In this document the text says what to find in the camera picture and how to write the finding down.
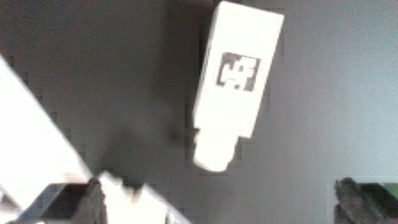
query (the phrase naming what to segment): white surface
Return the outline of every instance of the white surface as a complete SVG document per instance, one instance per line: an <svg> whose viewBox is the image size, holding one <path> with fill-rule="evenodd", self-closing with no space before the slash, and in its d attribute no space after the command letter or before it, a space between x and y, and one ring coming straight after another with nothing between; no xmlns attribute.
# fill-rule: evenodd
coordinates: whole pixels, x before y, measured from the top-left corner
<svg viewBox="0 0 398 224"><path fill-rule="evenodd" d="M163 197L144 184L135 192L122 186L122 180L108 172L99 175L101 189L105 193L108 224L165 224L167 213L172 214L176 223L190 224L183 215L167 203Z"/></svg>
<svg viewBox="0 0 398 224"><path fill-rule="evenodd" d="M194 162L215 172L227 168L238 136L252 136L282 19L272 12L220 2L194 109L199 129ZM240 57L233 68L220 64L224 53ZM218 72L224 86L217 84ZM254 86L245 91L250 77L256 77Z"/></svg>
<svg viewBox="0 0 398 224"><path fill-rule="evenodd" d="M90 172L2 57L0 124L0 186L25 209L46 185Z"/></svg>

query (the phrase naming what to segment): dark gray surface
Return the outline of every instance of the dark gray surface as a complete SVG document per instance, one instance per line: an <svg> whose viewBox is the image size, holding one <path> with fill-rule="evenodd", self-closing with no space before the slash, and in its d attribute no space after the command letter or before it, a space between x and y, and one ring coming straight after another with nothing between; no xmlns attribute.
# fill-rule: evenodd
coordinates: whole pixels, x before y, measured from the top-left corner
<svg viewBox="0 0 398 224"><path fill-rule="evenodd" d="M252 140L192 166L211 1L0 4L0 52L94 172L147 181L195 223L330 223L334 181L398 181L398 2L243 1L286 15Z"/></svg>

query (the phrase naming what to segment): black object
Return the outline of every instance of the black object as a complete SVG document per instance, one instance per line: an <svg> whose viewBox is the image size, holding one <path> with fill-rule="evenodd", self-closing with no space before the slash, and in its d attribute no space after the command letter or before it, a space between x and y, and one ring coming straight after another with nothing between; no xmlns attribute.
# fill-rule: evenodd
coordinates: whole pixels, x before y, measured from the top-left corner
<svg viewBox="0 0 398 224"><path fill-rule="evenodd" d="M398 224L398 200L380 184L357 184L345 178L336 182L336 196L336 224Z"/></svg>
<svg viewBox="0 0 398 224"><path fill-rule="evenodd" d="M16 224L106 224L105 195L99 181L51 184L23 212Z"/></svg>

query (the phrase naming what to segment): printed label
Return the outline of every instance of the printed label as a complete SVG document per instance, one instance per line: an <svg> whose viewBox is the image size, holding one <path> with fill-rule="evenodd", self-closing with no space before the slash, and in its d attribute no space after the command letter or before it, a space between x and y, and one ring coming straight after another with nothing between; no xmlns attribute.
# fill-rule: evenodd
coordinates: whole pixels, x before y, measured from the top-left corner
<svg viewBox="0 0 398 224"><path fill-rule="evenodd" d="M259 59L226 52L220 59L217 86L252 92Z"/></svg>

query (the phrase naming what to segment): black logo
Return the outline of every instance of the black logo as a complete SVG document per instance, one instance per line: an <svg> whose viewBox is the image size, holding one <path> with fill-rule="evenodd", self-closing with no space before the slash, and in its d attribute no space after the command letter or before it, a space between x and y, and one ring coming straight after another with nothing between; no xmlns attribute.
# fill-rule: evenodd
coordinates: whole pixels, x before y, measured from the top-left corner
<svg viewBox="0 0 398 224"><path fill-rule="evenodd" d="M259 59L226 52L220 59L217 85L252 91L257 76Z"/></svg>

